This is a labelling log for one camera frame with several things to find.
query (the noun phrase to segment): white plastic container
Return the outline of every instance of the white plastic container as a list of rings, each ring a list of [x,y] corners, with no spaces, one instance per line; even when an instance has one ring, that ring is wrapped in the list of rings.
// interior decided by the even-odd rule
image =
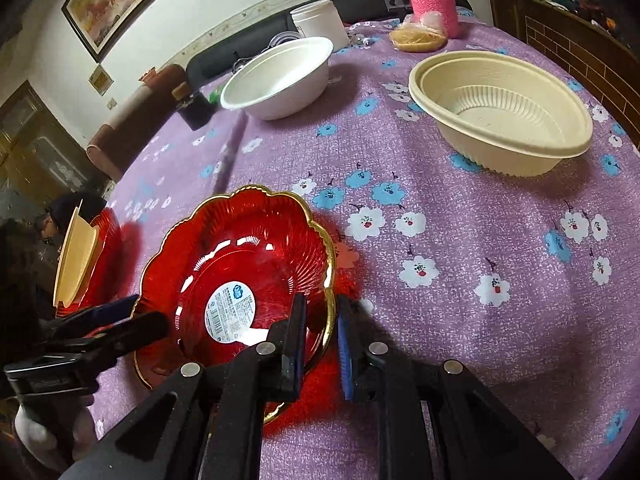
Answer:
[[[302,110],[329,82],[332,47],[327,38],[301,38],[270,48],[229,80],[220,104],[267,121]]]
[[[591,145],[593,122],[580,98],[514,57],[437,54],[412,69],[409,92],[455,150],[499,173],[546,173]]]
[[[321,36],[334,44],[334,52],[349,44],[349,37],[331,0],[318,0],[290,12],[293,23],[305,38]]]

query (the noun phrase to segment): purple tablecloth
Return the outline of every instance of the purple tablecloth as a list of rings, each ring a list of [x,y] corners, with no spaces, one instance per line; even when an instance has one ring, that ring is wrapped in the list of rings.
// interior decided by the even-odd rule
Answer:
[[[249,182],[293,190],[339,227],[338,266],[353,267],[363,310],[395,345],[464,362],[576,478],[595,479],[640,408],[640,153],[542,54],[465,27],[445,50],[495,50],[567,82],[593,116],[592,148],[538,178],[476,166],[408,95],[425,55],[395,50],[390,22],[357,24],[370,48],[334,54],[331,83],[307,110],[271,122],[220,110],[197,132],[177,115],[165,124],[111,199],[120,222],[134,222],[129,290],[166,231],[206,197]],[[100,382],[98,434],[145,395],[128,361]],[[267,439],[261,477],[376,478],[370,410],[345,404]]]

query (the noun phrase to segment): barcode label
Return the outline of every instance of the barcode label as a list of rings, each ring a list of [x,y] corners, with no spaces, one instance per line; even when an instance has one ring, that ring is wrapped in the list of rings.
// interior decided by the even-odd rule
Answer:
[[[254,317],[254,294],[241,282],[219,286],[209,298],[204,311],[207,332],[220,343],[238,341],[254,322]]]

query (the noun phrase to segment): beige plastic bowl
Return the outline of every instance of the beige plastic bowl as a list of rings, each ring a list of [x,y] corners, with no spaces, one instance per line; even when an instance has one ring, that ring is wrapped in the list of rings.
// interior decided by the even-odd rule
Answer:
[[[503,54],[437,54],[411,70],[409,92],[455,150],[500,173],[546,173],[591,144],[593,122],[575,93]]]

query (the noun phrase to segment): metal screw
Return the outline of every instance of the metal screw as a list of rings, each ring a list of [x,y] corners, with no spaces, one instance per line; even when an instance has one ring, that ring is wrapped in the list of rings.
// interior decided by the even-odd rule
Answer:
[[[369,345],[369,352],[371,352],[373,355],[384,355],[389,352],[389,347],[382,341],[376,341],[375,343],[371,343]]]
[[[255,347],[255,351],[260,355],[273,354],[276,351],[276,345],[269,341],[263,341],[257,347]]]
[[[200,365],[198,363],[186,363],[180,368],[183,377],[193,377],[200,373]]]
[[[444,371],[446,371],[447,374],[458,375],[462,370],[462,363],[455,359],[449,359],[444,363]]]

